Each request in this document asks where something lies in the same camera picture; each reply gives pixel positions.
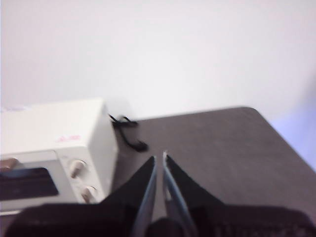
white toaster oven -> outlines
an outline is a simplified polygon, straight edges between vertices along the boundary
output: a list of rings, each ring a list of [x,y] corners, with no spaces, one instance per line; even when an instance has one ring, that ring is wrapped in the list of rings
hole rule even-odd
[[[117,153],[102,99],[3,110],[1,213],[50,202],[102,201]]]

power cord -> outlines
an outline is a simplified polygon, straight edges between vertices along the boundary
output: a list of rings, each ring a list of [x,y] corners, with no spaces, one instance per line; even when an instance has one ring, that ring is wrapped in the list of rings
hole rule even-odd
[[[122,117],[120,120],[117,120],[112,115],[109,115],[110,118],[113,120],[112,124],[114,128],[117,128],[123,141],[132,149],[136,150],[137,152],[145,152],[148,150],[148,145],[145,142],[138,140],[137,143],[131,143],[127,139],[126,135],[123,132],[123,127],[136,127],[138,126],[138,122],[131,121],[128,117]]]

table surface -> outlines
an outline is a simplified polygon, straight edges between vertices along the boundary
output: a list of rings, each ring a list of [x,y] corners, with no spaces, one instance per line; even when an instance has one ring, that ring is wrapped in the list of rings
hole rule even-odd
[[[155,155],[154,220],[165,216],[162,153],[167,150],[196,182],[227,204],[285,206],[302,210],[316,223],[316,174],[255,109],[141,120],[125,133],[150,148],[144,153],[133,151],[117,133],[113,190]],[[1,217],[1,233],[12,218]]]

oven door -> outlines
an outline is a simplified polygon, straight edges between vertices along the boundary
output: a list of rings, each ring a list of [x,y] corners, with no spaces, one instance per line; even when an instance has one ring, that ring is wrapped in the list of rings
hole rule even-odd
[[[52,202],[77,202],[54,151],[1,156],[18,160],[13,169],[0,172],[1,214]]]

oven window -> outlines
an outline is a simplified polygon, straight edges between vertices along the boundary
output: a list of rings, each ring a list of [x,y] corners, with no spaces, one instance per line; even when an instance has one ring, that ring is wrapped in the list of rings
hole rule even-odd
[[[45,168],[0,172],[1,201],[56,195],[58,195],[58,190]]]

